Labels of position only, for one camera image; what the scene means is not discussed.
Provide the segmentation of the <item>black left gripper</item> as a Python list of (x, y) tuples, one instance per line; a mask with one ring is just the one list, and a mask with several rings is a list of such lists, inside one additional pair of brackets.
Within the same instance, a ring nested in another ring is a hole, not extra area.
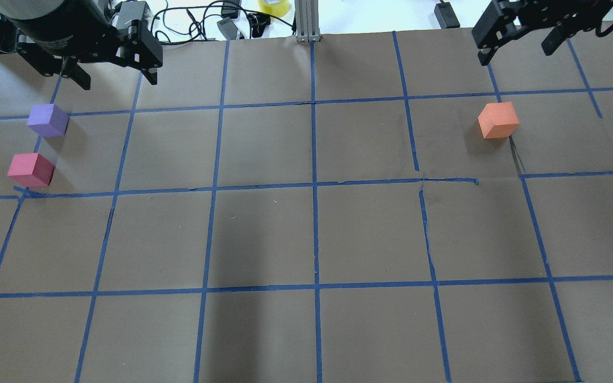
[(112, 63), (142, 72), (158, 84), (163, 46), (149, 22), (147, 2), (39, 2), (16, 19), (16, 51), (42, 75), (62, 75), (92, 88), (83, 63)]

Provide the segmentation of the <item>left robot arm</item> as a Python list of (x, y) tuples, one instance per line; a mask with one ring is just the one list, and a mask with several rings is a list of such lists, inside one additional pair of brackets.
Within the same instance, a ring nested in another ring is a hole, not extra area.
[(163, 46), (146, 1), (0, 1), (15, 26), (14, 50), (42, 76), (71, 79), (90, 90), (83, 63), (112, 63), (158, 82)]

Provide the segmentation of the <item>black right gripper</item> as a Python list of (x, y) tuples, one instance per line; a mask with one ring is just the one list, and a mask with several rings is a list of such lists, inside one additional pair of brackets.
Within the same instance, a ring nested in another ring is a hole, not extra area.
[(542, 41), (545, 56), (580, 31), (608, 36), (613, 24), (602, 24), (612, 8), (613, 1), (491, 1), (472, 29), (480, 65), (489, 65), (497, 48), (535, 30), (551, 29)]

